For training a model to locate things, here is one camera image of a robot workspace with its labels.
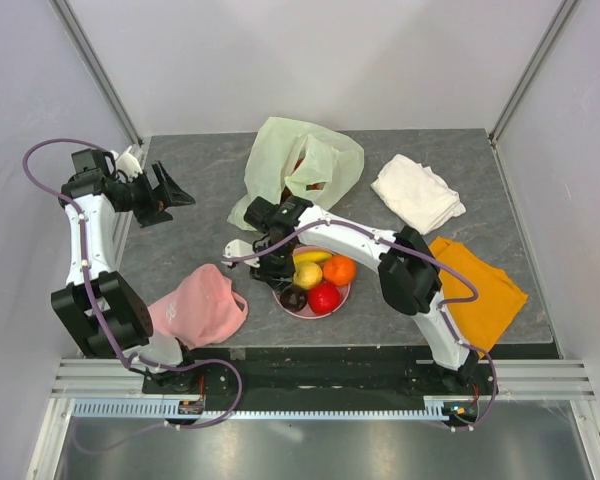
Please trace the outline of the orange fake fruit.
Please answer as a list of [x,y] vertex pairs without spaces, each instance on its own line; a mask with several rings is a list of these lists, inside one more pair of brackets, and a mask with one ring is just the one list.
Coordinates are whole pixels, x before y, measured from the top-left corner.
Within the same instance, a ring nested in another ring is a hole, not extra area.
[[334,255],[323,265],[323,278],[337,287],[349,285],[356,277],[356,263],[349,257]]

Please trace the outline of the translucent green plastic bag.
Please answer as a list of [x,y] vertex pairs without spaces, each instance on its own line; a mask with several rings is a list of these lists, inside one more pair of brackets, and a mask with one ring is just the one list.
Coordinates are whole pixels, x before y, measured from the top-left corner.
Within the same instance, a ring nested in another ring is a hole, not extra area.
[[279,204],[284,192],[329,210],[359,181],[364,149],[352,138],[299,120],[270,117],[260,127],[245,167],[247,194],[227,221],[241,230],[257,197]]

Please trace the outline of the yellow fake pear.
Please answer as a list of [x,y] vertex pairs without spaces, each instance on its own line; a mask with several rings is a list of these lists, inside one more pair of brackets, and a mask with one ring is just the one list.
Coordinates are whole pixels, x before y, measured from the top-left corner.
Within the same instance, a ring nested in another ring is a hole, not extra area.
[[295,266],[293,284],[303,290],[311,290],[323,280],[323,271],[319,264],[301,262]]

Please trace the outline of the yellow fake banana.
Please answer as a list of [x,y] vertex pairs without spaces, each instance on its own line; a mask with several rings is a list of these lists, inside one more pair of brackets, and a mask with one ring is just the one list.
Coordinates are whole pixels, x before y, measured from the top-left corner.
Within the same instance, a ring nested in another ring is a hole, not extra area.
[[293,261],[295,265],[299,265],[305,262],[320,264],[329,260],[333,256],[332,253],[328,251],[321,250],[311,250],[311,251],[303,251],[297,253],[293,257]]

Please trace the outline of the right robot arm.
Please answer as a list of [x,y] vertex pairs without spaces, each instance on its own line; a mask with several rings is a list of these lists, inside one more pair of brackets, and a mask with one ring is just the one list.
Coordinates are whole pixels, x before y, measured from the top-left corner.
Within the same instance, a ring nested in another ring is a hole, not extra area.
[[242,259],[252,264],[253,279],[276,293],[290,291],[296,270],[292,255],[300,243],[344,255],[377,274],[384,301],[414,320],[439,367],[437,377],[445,391],[461,393],[473,383],[481,350],[461,333],[448,306],[477,300],[478,290],[436,260],[417,230],[371,228],[296,196],[280,205],[258,197],[247,207],[244,220],[264,234]]

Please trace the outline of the red strawberry bunch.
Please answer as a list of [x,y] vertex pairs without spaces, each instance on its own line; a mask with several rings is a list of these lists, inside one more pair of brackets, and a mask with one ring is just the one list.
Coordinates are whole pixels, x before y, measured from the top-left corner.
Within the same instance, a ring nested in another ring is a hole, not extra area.
[[292,182],[295,184],[301,185],[305,191],[322,191],[326,185],[325,181],[317,181],[317,182],[313,182],[313,183],[308,183],[306,180],[302,180],[297,177],[296,172],[300,169],[304,160],[305,160],[304,157],[300,157],[297,159],[297,161],[294,165],[294,168],[292,170],[292,176],[293,176]]

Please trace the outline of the red fake apple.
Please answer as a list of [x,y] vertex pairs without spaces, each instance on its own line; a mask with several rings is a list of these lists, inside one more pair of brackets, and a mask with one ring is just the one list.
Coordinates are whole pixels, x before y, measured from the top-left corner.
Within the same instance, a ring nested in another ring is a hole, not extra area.
[[339,289],[330,282],[323,282],[308,292],[308,305],[317,316],[330,314],[341,301]]

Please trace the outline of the dark purple fake plum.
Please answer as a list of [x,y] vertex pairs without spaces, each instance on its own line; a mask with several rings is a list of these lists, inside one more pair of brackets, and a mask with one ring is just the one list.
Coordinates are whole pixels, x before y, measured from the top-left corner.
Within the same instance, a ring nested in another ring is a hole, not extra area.
[[289,285],[278,296],[280,305],[291,313],[298,313],[308,303],[308,292],[296,285]]

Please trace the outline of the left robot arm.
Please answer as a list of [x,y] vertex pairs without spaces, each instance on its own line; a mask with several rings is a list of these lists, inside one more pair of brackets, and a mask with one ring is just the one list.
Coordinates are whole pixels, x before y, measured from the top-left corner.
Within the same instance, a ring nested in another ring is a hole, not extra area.
[[178,393],[191,392],[200,371],[183,359],[178,340],[154,328],[145,302],[118,272],[114,233],[121,213],[149,227],[172,220],[168,208],[192,205],[194,198],[161,162],[147,174],[129,150],[88,148],[73,153],[72,161],[75,173],[59,200],[70,223],[71,264],[65,287],[51,295],[54,312],[85,357],[168,365],[165,382]]

